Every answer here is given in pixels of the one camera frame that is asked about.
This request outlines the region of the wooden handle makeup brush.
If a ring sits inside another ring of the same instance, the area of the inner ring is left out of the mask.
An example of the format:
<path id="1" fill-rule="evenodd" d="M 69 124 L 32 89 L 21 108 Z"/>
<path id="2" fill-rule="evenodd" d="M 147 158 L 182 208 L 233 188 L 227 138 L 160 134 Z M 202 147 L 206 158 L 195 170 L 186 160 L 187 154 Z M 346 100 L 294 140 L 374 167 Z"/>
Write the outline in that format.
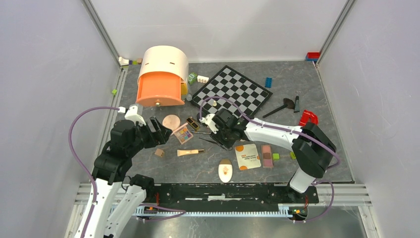
<path id="1" fill-rule="evenodd" d="M 205 150 L 204 149 L 194 149 L 194 150 L 177 150 L 177 156 L 186 156 L 186 155 L 195 155 L 195 154 L 200 154 L 200 153 L 204 153 Z"/>

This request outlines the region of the black fan brush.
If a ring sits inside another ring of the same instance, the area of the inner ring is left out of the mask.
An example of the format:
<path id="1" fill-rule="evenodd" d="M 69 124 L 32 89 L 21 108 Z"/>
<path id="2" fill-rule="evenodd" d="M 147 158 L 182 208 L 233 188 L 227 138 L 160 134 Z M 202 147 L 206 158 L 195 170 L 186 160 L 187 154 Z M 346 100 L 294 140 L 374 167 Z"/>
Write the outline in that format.
<path id="1" fill-rule="evenodd" d="M 289 98 L 284 98 L 283 99 L 283 104 L 281 106 L 279 106 L 276 109 L 272 110 L 271 112 L 263 115 L 263 118 L 266 118 L 266 117 L 268 117 L 268 116 L 270 116 L 270 115 L 272 115 L 272 114 L 274 114 L 274 113 L 276 113 L 276 112 L 278 112 L 278 111 L 280 111 L 282 109 L 285 109 L 285 108 L 294 109 L 295 108 L 294 101 L 291 100 L 291 99 L 289 99 Z"/>

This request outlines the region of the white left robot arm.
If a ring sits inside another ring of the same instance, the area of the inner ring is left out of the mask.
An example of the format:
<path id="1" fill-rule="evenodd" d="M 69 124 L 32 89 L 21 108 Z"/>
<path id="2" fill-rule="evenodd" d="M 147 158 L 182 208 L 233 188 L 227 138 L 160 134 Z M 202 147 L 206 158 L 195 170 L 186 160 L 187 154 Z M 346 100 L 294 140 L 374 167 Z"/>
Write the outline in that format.
<path id="1" fill-rule="evenodd" d="M 130 179 L 122 201 L 114 211 L 112 203 L 132 167 L 132 158 L 142 149 L 165 144 L 172 130 L 155 117 L 150 118 L 154 131 L 147 123 L 131 120 L 117 121 L 110 132 L 110 141 L 95 159 L 92 188 L 88 206 L 82 217 L 77 238 L 118 237 L 135 209 L 142 202 L 150 202 L 156 195 L 154 179 L 137 174 Z"/>

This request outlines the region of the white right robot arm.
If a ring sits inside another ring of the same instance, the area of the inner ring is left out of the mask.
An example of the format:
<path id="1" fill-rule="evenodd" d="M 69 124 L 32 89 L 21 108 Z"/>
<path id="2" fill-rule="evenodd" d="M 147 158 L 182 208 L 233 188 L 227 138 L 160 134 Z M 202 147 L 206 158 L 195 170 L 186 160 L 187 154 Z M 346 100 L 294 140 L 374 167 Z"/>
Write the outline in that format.
<path id="1" fill-rule="evenodd" d="M 293 152 L 299 167 L 280 195 L 291 203 L 303 203 L 308 188 L 332 168 L 333 158 L 339 158 L 336 146 L 312 122 L 305 126 L 286 126 L 247 116 L 238 118 L 226 109 L 208 114 L 200 121 L 211 130 L 211 138 L 224 149 L 231 149 L 237 141 L 244 140 Z"/>

